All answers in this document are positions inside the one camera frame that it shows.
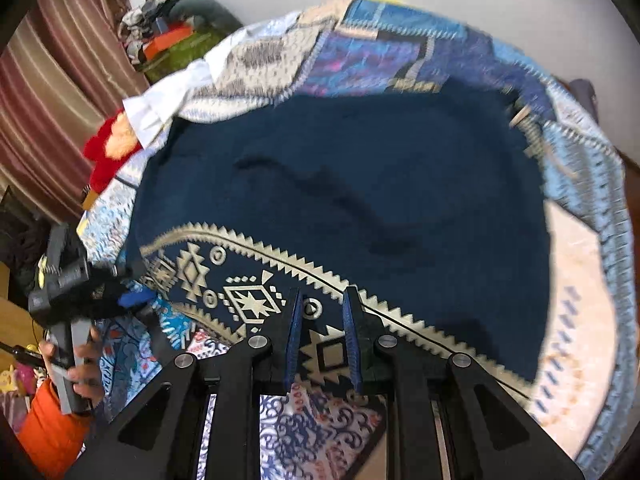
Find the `orange sleeve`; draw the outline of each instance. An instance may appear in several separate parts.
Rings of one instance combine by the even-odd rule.
[[[60,400],[47,379],[36,392],[18,440],[47,480],[59,480],[75,462],[90,423],[88,416],[60,413]]]

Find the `triangular cutout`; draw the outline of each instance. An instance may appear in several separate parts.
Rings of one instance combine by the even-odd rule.
[[[496,451],[505,450],[529,439],[529,433],[516,416],[496,399],[486,386],[477,384],[474,392]]]
[[[152,450],[164,419],[170,393],[171,385],[164,384],[129,424],[122,428],[118,440],[138,449]]]

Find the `silver screw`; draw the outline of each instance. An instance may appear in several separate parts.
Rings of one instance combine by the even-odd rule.
[[[249,338],[249,346],[251,348],[262,348],[267,345],[267,342],[268,339],[263,335],[254,335]]]
[[[453,354],[451,361],[458,368],[466,368],[471,364],[471,357],[466,354]]]
[[[193,356],[191,354],[180,354],[174,359],[174,363],[178,368],[188,368],[193,364]]]
[[[386,335],[381,335],[378,338],[378,343],[383,348],[393,348],[394,346],[396,346],[398,344],[398,339],[396,339],[392,335],[386,334]]]

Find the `hand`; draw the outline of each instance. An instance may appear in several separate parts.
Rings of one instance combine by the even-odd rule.
[[[76,394],[90,399],[95,406],[104,397],[104,387],[102,386],[102,375],[98,366],[98,359],[102,355],[102,340],[100,333],[95,326],[91,327],[91,341],[86,344],[75,346],[74,354],[77,357],[86,359],[83,365],[69,368],[66,374],[69,380],[73,382],[82,381],[82,383],[74,384]],[[47,373],[53,377],[51,364],[49,360],[53,357],[56,347],[49,341],[40,342],[40,353],[44,359]]]

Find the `curtain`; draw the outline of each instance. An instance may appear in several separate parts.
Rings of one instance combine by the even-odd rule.
[[[0,174],[55,221],[81,214],[84,142],[148,88],[116,36],[127,6],[37,0],[0,57]]]

